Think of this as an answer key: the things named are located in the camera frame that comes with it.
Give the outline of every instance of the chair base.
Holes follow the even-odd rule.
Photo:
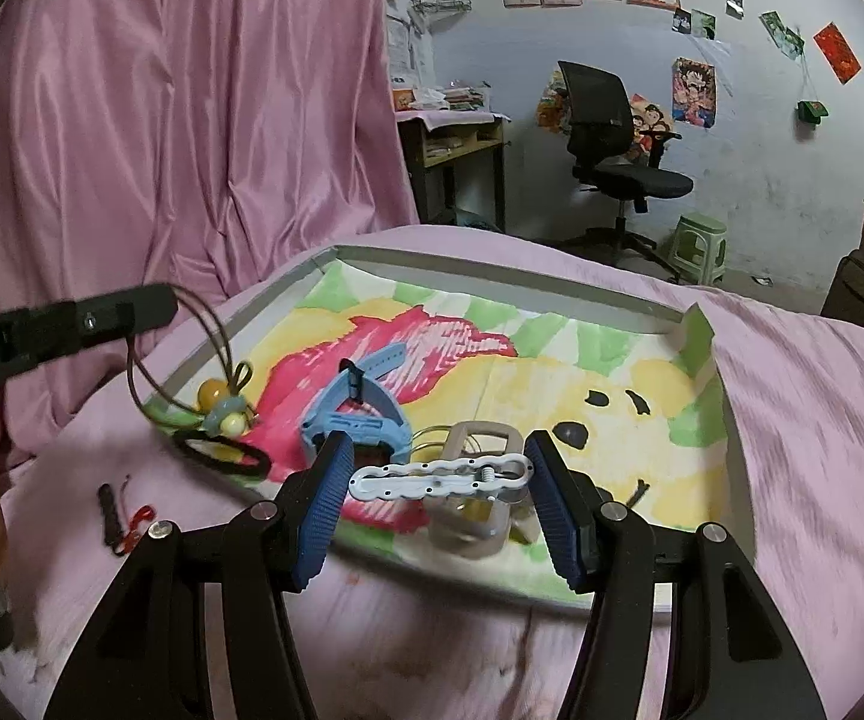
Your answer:
[[[646,260],[664,268],[669,274],[675,276],[677,281],[679,279],[678,271],[656,252],[659,245],[651,238],[645,237],[645,235],[627,230],[625,217],[617,217],[615,227],[590,227],[584,235],[577,238],[572,238],[568,241],[546,242],[546,245],[556,250],[606,245],[608,247],[608,257],[605,264],[611,265],[613,268],[618,266],[618,261],[623,251],[634,251]]]

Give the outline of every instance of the blue gripper pad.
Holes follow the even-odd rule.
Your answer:
[[[548,435],[545,439],[551,444]],[[525,456],[532,461],[529,492],[536,505],[536,514],[545,536],[545,545],[552,557],[552,565],[555,566],[555,572],[568,582],[569,588],[575,590],[584,576],[582,563],[579,561],[579,533],[545,462],[541,441],[536,439],[536,434],[526,440]]]
[[[349,479],[355,471],[355,449],[352,439],[343,434],[343,440],[325,471],[315,497],[306,509],[305,519],[299,525],[299,545],[292,580],[296,588],[304,590],[309,581],[318,576],[325,563],[325,550],[332,541],[339,522],[342,502],[349,492]]]

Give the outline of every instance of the floor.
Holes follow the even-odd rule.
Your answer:
[[[608,252],[601,250],[601,247],[583,247],[582,250],[570,250],[569,253],[601,262],[604,261]],[[669,279],[669,274],[665,269],[651,263],[644,257],[638,256],[635,252],[625,252],[625,255],[619,260],[618,266],[623,271],[632,271],[635,274],[644,274],[662,280]],[[822,311],[822,304],[826,300],[824,292],[808,290],[796,284],[774,282],[771,287],[757,284],[752,280],[750,274],[743,274],[741,271],[726,271],[725,276],[716,286],[726,290],[726,292],[742,295],[743,298],[760,300],[762,303],[768,303],[798,314],[819,314]]]

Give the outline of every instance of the orange bead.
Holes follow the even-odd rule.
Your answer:
[[[223,398],[229,397],[229,385],[222,379],[206,379],[199,387],[198,401],[199,409],[209,413],[215,408],[215,404]]]

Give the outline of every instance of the pink bed sheet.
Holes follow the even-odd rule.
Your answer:
[[[475,230],[407,227],[354,242],[514,266],[679,310],[700,303],[715,329],[747,461],[757,570],[829,720],[846,715],[864,692],[864,330]],[[229,301],[223,314],[260,289]],[[157,346],[150,366],[165,374],[199,343],[187,322]],[[19,651],[0,656],[0,683],[29,718],[41,717],[121,565],[102,546],[95,490],[127,473],[130,506],[153,504],[184,530],[222,522],[242,506],[170,454],[136,413],[121,376],[93,396],[4,499]],[[574,616],[410,583],[334,556],[288,607],[323,720],[553,718],[584,630]],[[667,646],[667,629],[657,625],[643,720],[659,713]]]
[[[214,302],[310,247],[414,223],[383,0],[8,0],[0,312],[170,280]],[[45,447],[125,346],[0,391]]]

